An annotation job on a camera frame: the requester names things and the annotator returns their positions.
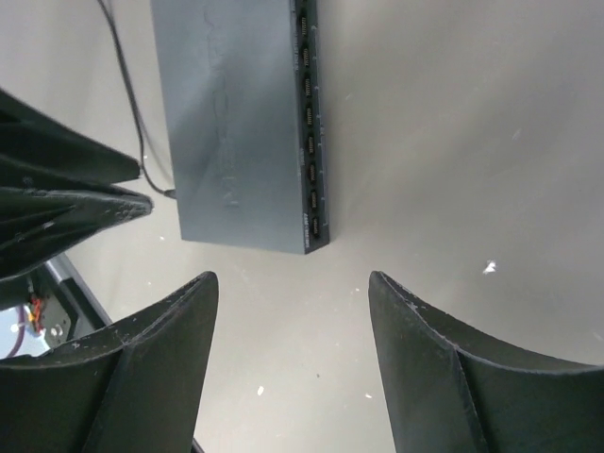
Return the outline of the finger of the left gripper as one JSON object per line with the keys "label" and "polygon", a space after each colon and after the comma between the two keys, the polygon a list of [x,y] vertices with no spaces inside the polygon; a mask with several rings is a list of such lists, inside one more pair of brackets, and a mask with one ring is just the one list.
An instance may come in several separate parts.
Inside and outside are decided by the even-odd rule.
{"label": "finger of the left gripper", "polygon": [[1,156],[73,179],[116,184],[138,178],[140,164],[1,91]]}
{"label": "finger of the left gripper", "polygon": [[1,279],[20,277],[96,233],[149,215],[152,200],[115,186],[1,189]]}

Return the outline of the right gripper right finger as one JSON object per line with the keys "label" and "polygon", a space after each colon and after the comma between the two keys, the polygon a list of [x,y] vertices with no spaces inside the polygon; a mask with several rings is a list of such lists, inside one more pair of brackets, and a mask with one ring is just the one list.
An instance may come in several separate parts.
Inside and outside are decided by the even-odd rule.
{"label": "right gripper right finger", "polygon": [[498,340],[375,271],[368,299],[399,452],[599,452],[603,370]]}

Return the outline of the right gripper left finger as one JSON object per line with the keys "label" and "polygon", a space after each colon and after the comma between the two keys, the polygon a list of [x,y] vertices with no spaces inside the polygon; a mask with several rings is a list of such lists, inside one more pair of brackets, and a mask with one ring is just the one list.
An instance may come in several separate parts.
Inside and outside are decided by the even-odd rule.
{"label": "right gripper left finger", "polygon": [[190,451],[218,299],[206,272],[90,335],[3,360],[2,451]]}

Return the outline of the black network switch box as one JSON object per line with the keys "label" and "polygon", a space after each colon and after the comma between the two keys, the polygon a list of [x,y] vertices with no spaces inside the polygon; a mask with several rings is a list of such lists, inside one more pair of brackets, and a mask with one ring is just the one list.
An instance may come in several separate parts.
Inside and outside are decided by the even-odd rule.
{"label": "black network switch box", "polygon": [[182,238],[294,254],[327,245],[317,4],[151,11]]}

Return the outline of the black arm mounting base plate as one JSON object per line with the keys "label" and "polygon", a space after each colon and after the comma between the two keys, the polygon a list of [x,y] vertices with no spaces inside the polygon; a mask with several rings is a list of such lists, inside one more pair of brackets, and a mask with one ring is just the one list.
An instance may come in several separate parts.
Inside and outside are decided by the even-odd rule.
{"label": "black arm mounting base plate", "polygon": [[107,327],[111,320],[65,254],[27,275],[34,331],[50,348]]}

